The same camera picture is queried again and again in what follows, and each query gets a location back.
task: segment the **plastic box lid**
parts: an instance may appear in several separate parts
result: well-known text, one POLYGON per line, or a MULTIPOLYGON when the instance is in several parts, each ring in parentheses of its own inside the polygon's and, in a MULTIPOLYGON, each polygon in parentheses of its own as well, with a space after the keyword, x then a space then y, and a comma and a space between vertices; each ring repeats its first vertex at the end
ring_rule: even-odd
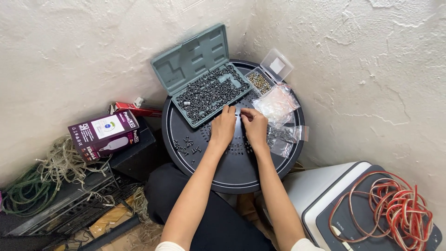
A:
POLYGON ((260 66, 269 73, 276 82, 283 79, 294 69, 294 66, 276 49, 271 49, 263 59, 260 66))
POLYGON ((170 96, 202 74, 229 62, 226 26, 217 24, 150 62, 170 96))

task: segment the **red box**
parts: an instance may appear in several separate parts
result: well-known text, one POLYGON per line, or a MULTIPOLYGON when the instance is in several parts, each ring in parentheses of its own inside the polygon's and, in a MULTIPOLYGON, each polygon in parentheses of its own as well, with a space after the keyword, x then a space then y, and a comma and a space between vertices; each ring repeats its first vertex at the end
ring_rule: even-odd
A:
POLYGON ((127 104, 122 102, 115 102, 110 104, 108 108, 108 113, 112 115, 113 113, 127 109, 129 109, 132 112, 132 114, 135 115, 136 117, 138 116, 161 117, 163 114, 163 111, 156 107, 145 106, 141 108, 136 108, 133 104, 127 104))

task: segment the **black tray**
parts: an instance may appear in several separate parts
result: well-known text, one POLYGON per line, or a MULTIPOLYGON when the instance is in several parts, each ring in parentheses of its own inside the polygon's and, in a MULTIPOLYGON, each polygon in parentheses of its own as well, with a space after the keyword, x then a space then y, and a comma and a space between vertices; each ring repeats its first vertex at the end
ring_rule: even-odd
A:
MULTIPOLYGON (((236 59, 231 59, 229 62, 233 63, 242 74, 247 74, 259 66, 257 63, 236 59)), ((177 107, 170 102, 171 98, 168 96, 164 103, 161 121, 164 144, 173 162, 183 173, 191 176, 197 168, 209 142, 211 120, 220 113, 205 122, 201 127, 193 129, 181 115, 180 111, 178 111, 177 107), (178 140, 181 147, 186 147, 183 139, 187 136, 189 136, 189 140, 194 141, 194 145, 187 148, 189 154, 184 156, 184 154, 174 150, 173 140, 178 140), (200 146, 202 151, 192 154, 192 148, 197 146, 200 146)), ((253 91, 250 91, 247 95, 234 102, 233 105, 237 108, 236 115, 239 115, 240 108, 254 108, 251 101, 256 98, 257 95, 253 91)), ((301 107, 294 111, 294 120, 295 123, 289 123, 287 126, 305 125, 301 107)), ((243 194, 260 190, 256 156, 244 135, 244 126, 241 118, 238 117, 235 125, 234 139, 226 149, 217 166, 217 171, 215 172, 211 186, 213 191, 243 194)), ((303 144, 304 142, 302 140, 297 144, 293 144, 290 157, 287 159, 273 153, 271 154, 280 178, 283 178, 290 171, 291 167, 293 167, 302 151, 303 144)))

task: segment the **light bulb box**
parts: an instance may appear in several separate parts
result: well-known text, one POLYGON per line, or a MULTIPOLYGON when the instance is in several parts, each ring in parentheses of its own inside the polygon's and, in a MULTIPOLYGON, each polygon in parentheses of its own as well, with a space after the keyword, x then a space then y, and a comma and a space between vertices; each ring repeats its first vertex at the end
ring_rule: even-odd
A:
POLYGON ((121 110, 68 127, 74 146, 86 163, 139 142, 139 124, 130 110, 121 110))

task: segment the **white appliance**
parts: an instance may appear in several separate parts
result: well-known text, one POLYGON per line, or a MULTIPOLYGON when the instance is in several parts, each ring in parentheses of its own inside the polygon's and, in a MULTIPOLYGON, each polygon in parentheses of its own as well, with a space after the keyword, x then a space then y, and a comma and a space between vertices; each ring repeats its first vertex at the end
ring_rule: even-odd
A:
MULTIPOLYGON (((296 208, 302 221, 307 238, 326 251, 376 251, 376 250, 402 250, 390 238, 368 238, 360 243, 343 244, 336 239, 329 229, 328 219, 330 213, 340 197, 351 190, 353 184, 364 174, 372 171, 384 171, 381 166, 372 165, 366 161, 351 162, 331 167, 322 167, 304 172, 288 174, 283 179, 287 194, 296 208)), ((388 177, 384 174, 374 174, 366 178, 357 190, 370 190, 372 183, 388 177)), ((365 231, 371 231, 374 226, 373 213, 368 204, 368 197, 355 195, 352 206, 359 225, 365 231)), ((266 206, 262 205, 266 217, 271 222, 266 206)), ((348 199, 339 206, 333 216, 330 226, 335 227, 341 237, 357 239, 363 236, 351 218, 348 208, 348 199)), ((431 238, 427 242, 428 251, 435 250, 442 240, 440 230, 434 226, 431 238)))

